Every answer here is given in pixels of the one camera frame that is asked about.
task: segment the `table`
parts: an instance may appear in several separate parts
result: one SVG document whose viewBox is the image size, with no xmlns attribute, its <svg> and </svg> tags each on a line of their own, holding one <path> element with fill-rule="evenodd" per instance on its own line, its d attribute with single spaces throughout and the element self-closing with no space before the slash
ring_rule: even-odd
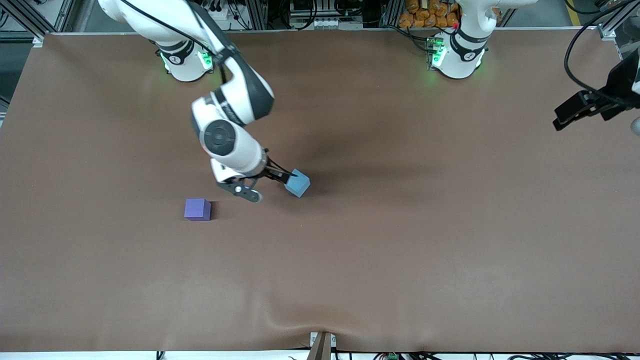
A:
<svg viewBox="0 0 640 360">
<path fill-rule="evenodd" d="M 0 134 L 0 348 L 640 351 L 635 115 L 555 132 L 573 34 L 496 31 L 462 81 L 391 31 L 234 35 L 276 94 L 248 130 L 312 181 L 260 204 L 217 188 L 189 123 L 217 74 L 47 36 Z M 573 58 L 595 86 L 619 61 L 595 31 Z"/>
</svg>

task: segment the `blue cube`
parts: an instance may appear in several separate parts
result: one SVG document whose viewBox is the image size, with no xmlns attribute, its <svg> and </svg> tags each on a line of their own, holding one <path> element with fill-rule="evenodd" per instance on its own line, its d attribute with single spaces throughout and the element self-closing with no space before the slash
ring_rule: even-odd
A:
<svg viewBox="0 0 640 360">
<path fill-rule="evenodd" d="M 211 220 L 211 203 L 205 199 L 187 199 L 184 217 L 191 221 Z"/>
<path fill-rule="evenodd" d="M 291 173 L 297 176 L 291 176 L 284 187 L 293 195 L 301 197 L 311 185 L 311 180 L 297 168 L 293 169 Z"/>
</svg>

